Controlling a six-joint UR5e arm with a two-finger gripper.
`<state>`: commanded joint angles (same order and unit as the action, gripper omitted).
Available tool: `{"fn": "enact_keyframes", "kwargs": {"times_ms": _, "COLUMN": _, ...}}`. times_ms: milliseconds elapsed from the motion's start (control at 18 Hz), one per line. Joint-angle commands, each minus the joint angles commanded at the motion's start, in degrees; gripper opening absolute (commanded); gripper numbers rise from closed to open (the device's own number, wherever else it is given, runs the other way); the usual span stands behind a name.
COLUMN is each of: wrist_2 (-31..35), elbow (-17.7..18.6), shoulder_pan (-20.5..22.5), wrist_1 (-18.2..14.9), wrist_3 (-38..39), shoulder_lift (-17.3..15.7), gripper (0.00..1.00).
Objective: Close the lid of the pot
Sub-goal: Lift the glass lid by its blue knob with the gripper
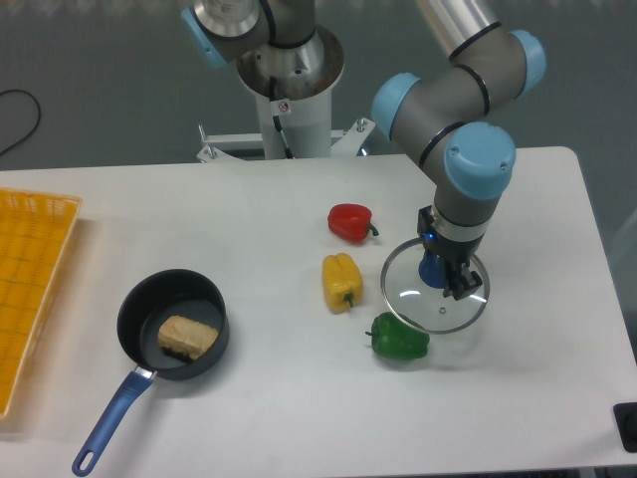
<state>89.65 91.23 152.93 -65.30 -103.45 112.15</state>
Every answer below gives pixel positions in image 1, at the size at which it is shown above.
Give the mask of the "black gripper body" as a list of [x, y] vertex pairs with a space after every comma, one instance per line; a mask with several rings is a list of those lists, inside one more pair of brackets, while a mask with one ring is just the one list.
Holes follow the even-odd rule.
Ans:
[[483, 238], [483, 225], [461, 226], [446, 219], [435, 206], [419, 210], [418, 236], [424, 241], [419, 265], [422, 279], [453, 277], [477, 250]]

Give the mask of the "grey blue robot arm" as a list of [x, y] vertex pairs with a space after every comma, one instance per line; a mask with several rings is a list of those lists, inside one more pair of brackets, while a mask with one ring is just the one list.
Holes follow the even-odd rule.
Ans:
[[[422, 280], [457, 300], [476, 292], [471, 268], [516, 160], [509, 135], [487, 114], [534, 88], [546, 70], [540, 41], [505, 30], [483, 1], [424, 1], [421, 9], [450, 70], [431, 83], [403, 73], [376, 93], [376, 127], [434, 182], [418, 215]], [[268, 158], [330, 152], [332, 87], [344, 56], [311, 1], [196, 1], [181, 14], [215, 68], [235, 63], [253, 94]]]

